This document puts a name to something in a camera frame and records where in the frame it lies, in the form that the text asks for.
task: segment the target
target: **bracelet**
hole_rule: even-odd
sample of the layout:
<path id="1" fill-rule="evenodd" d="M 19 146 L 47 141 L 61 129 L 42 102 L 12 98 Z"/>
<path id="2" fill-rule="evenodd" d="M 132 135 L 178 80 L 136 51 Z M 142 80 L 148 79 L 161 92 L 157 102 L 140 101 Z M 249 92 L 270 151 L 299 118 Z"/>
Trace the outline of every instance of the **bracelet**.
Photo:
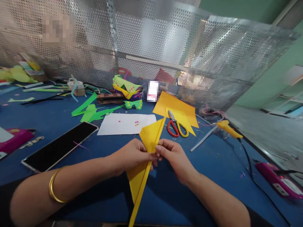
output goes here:
<path id="1" fill-rule="evenodd" d="M 54 175 L 51 177 L 50 185 L 49 185 L 50 197 L 59 203 L 67 203 L 67 201 L 62 201 L 62 200 L 58 199 L 57 196 L 55 196 L 54 189 L 53 189 L 53 183 L 54 183 L 56 175 L 60 172 L 60 170 L 62 170 L 65 167 L 67 167 L 67 166 L 64 166 L 64 167 L 58 169 L 57 172 L 54 173 Z"/>

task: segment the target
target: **shelf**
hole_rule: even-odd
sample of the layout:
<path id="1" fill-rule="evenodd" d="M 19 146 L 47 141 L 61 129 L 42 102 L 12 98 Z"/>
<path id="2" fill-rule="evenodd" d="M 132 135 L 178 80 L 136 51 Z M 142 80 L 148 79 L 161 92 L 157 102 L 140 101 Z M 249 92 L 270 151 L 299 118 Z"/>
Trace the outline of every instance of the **shelf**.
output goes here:
<path id="1" fill-rule="evenodd" d="M 267 109 L 267 108 L 261 108 L 261 110 L 264 110 L 268 113 L 272 111 L 271 109 Z M 288 117 L 288 118 L 295 118 L 295 116 L 293 116 L 291 114 L 285 114 L 284 111 L 278 111 L 278 110 L 275 110 L 275 111 L 271 112 L 270 114 L 279 115 L 279 116 Z"/>
<path id="2" fill-rule="evenodd" d="M 284 95 L 279 95 L 279 97 L 288 99 L 289 101 L 292 101 L 292 102 L 303 103 L 303 100 L 300 100 L 300 99 L 293 99 L 292 97 L 288 97 L 288 96 L 284 96 Z"/>

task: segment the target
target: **blue tablecloth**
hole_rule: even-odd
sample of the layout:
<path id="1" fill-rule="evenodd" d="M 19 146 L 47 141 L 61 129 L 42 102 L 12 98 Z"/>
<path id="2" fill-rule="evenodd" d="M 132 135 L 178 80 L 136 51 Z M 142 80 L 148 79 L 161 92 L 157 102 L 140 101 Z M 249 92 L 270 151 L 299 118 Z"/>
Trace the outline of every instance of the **blue tablecloth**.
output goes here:
<path id="1" fill-rule="evenodd" d="M 9 102 L 10 98 L 36 99 L 54 95 L 53 92 L 29 92 L 22 88 L 0 95 L 0 126 L 3 128 L 36 129 L 35 137 L 44 136 L 44 140 L 31 147 L 16 150 L 0 161 L 0 184 L 33 174 L 21 164 L 21 160 L 63 133 L 80 123 L 82 116 L 71 117 L 71 112 L 87 98 L 79 97 L 76 102 L 71 96 L 64 100 L 49 100 L 38 104 L 20 105 Z M 142 110 L 120 108 L 114 113 L 152 114 L 154 103 L 144 102 Z M 156 114 L 157 120 L 162 116 Z M 270 202 L 261 193 L 248 176 L 248 163 L 240 143 L 234 138 L 223 140 L 218 134 L 212 134 L 194 152 L 194 146 L 209 130 L 210 127 L 193 128 L 196 137 L 179 137 L 180 143 L 192 162 L 193 166 L 228 192 L 233 194 L 244 204 L 255 210 L 274 226 L 286 226 L 286 223 L 274 210 Z M 84 143 L 91 153 L 83 148 L 77 148 L 62 160 L 55 168 L 76 164 L 97 157 L 105 157 L 133 138 L 139 135 L 97 136 L 95 132 Z M 161 138 L 172 139 L 166 127 Z M 251 159 L 266 161 L 254 148 L 243 142 Z M 276 191 L 253 167 L 254 178 L 268 193 L 292 226 L 303 226 L 303 203 L 300 200 L 291 201 L 280 197 Z M 133 203 L 126 174 L 111 178 L 98 184 L 77 197 L 74 201 L 61 209 L 54 217 L 56 219 L 78 220 L 89 222 L 127 223 L 129 221 Z M 136 218 L 138 224 L 157 225 L 213 225 L 212 218 L 191 191 L 179 183 L 169 163 L 164 160 L 151 172 L 144 190 L 142 201 Z"/>

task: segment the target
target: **perforated metal sheet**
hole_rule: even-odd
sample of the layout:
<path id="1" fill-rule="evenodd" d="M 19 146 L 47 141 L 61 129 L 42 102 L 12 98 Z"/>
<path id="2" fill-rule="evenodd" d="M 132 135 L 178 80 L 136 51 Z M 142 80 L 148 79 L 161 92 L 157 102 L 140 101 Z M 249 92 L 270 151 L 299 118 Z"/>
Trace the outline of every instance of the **perforated metal sheet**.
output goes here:
<path id="1" fill-rule="evenodd" d="M 227 110 L 297 38 L 292 31 L 211 16 L 171 0 L 0 0 L 0 4 L 2 66 L 16 64 L 14 56 L 22 51 L 32 55 L 48 76 L 73 74 L 105 88 L 111 87 L 118 67 L 144 79 L 155 79 L 163 69 L 172 78 L 162 89 L 196 107 L 207 102 L 221 110 Z M 75 18 L 74 46 L 43 43 L 43 17 L 59 15 Z M 118 53 L 159 62 L 115 58 Z M 180 73 L 182 67 L 187 73 Z"/>

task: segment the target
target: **yellow glue gun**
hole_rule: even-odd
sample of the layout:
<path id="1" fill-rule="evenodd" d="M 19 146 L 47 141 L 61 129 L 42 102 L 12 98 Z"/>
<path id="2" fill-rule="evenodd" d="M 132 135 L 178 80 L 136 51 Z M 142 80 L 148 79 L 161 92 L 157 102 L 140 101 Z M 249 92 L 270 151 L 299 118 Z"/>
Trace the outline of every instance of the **yellow glue gun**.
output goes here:
<path id="1" fill-rule="evenodd" d="M 220 128 L 225 130 L 229 135 L 231 135 L 233 138 L 243 138 L 242 135 L 238 134 L 236 131 L 234 131 L 229 125 L 228 120 L 219 121 L 216 125 Z"/>

